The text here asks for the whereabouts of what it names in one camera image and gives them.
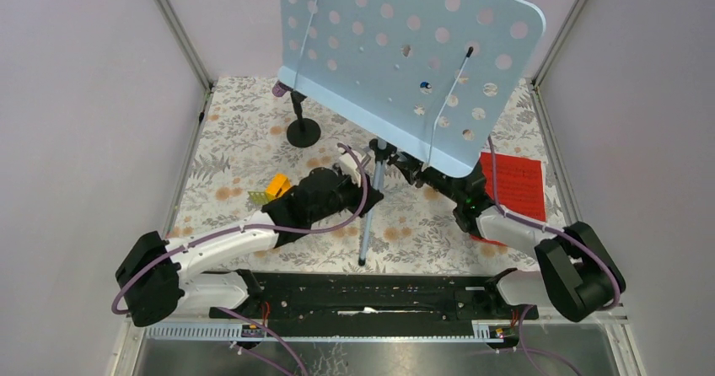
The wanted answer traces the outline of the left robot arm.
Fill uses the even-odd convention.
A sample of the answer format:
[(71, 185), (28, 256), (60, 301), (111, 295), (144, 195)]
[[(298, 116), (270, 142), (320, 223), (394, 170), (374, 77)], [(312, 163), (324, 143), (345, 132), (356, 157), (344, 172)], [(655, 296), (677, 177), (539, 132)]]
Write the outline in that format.
[(217, 266), (317, 234), (316, 223), (343, 211), (351, 214), (341, 222), (346, 227), (383, 198), (368, 175), (354, 180), (338, 169), (318, 168), (236, 223), (184, 238), (145, 233), (116, 270), (120, 291), (110, 309), (137, 327), (171, 316), (207, 316), (214, 308), (252, 317), (261, 309), (260, 293), (240, 274)]

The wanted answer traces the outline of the red sheet music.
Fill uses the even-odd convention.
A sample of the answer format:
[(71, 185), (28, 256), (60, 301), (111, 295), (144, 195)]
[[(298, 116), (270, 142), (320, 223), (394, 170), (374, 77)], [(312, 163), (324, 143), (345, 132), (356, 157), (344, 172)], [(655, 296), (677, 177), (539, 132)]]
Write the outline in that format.
[[(515, 157), (507, 154), (496, 153), (497, 161), (497, 193), (500, 204), (518, 214), (527, 216), (535, 221), (546, 221), (545, 208), (545, 175), (544, 164), (539, 160)], [(493, 196), (492, 156), (488, 151), (481, 153), (480, 163), (486, 178), (486, 191)], [(483, 243), (533, 252), (538, 239), (517, 241), (516, 244), (504, 244), (501, 239), (484, 239), (471, 235), (475, 240)]]

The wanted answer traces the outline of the light blue music stand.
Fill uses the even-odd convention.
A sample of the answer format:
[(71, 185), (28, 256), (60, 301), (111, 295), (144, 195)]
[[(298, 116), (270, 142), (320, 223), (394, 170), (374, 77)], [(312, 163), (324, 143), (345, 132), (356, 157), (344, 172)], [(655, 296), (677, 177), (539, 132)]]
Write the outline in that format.
[(280, 0), (289, 88), (429, 167), (476, 166), (546, 29), (525, 0)]

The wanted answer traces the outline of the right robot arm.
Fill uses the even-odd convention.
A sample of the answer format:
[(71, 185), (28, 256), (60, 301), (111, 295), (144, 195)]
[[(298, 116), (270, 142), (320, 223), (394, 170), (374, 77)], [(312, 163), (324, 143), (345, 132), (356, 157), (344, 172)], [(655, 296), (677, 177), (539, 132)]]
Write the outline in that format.
[(619, 304), (626, 281), (594, 229), (584, 222), (554, 228), (496, 202), (489, 179), (477, 164), (465, 177), (454, 178), (403, 152), (391, 157), (410, 185), (430, 186), (455, 202), (455, 222), (478, 239), (494, 241), (525, 253), (538, 271), (515, 270), (495, 278), (485, 293), (486, 312), (497, 319), (517, 305), (550, 306), (572, 322)]

